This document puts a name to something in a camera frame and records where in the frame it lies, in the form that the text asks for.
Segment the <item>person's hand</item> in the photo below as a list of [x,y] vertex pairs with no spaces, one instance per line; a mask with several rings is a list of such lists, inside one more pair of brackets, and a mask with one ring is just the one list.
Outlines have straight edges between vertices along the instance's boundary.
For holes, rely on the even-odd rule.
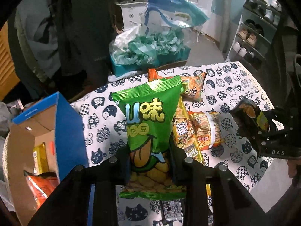
[[300,160],[288,160],[288,176],[293,178],[297,174],[297,166],[300,165]]

